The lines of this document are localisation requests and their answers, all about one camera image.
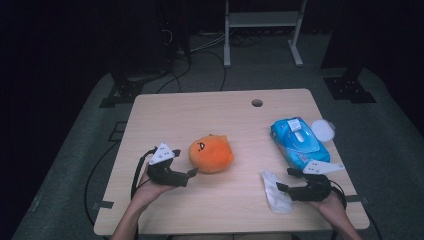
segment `white shelf frame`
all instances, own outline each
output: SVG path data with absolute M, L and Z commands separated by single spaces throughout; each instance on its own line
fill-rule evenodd
M 302 0 L 299 11 L 287 12 L 242 12 L 231 13 L 230 0 L 225 3 L 225 43 L 224 43 L 224 66 L 231 66 L 230 51 L 230 28 L 234 27 L 281 27 L 294 26 L 293 39 L 288 40 L 290 51 L 296 66 L 303 66 L 302 58 L 297 50 L 296 44 L 302 25 L 307 0 Z

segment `stuffed animal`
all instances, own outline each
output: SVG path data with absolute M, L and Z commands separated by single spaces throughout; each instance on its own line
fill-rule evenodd
M 203 137 L 189 148 L 189 159 L 200 172 L 216 173 L 226 169 L 234 160 L 227 136 L 209 135 Z

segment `white tissue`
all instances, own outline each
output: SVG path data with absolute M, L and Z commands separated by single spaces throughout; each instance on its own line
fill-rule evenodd
M 291 198 L 277 188 L 276 182 L 281 183 L 281 181 L 268 170 L 263 171 L 262 178 L 264 179 L 265 192 L 271 210 L 276 213 L 293 211 L 293 202 Z

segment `hand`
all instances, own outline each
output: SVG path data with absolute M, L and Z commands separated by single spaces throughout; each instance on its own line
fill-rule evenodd
M 176 188 L 174 186 L 160 185 L 151 181 L 147 175 L 148 167 L 149 165 L 146 166 L 137 190 L 122 216 L 121 221 L 119 221 L 112 239 L 133 239 L 141 213 L 143 213 L 149 204 L 154 202 L 162 193 Z
M 343 239 L 362 239 L 347 217 L 343 204 L 335 192 L 331 191 L 330 195 L 320 202 L 305 203 L 315 208 Z
M 137 190 L 133 196 L 131 204 L 138 206 L 139 208 L 147 208 L 147 206 L 155 201 L 162 193 L 172 190 L 176 187 L 168 185 L 160 185 L 150 180 L 147 175 L 147 168 L 141 176 Z

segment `wet wipes package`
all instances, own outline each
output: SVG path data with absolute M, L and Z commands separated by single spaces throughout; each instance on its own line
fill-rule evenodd
M 328 131 L 325 138 L 331 140 L 331 137 L 328 138 L 331 135 Z M 312 160 L 330 162 L 327 149 L 300 117 L 276 121 L 271 126 L 271 137 L 291 168 L 303 170 Z

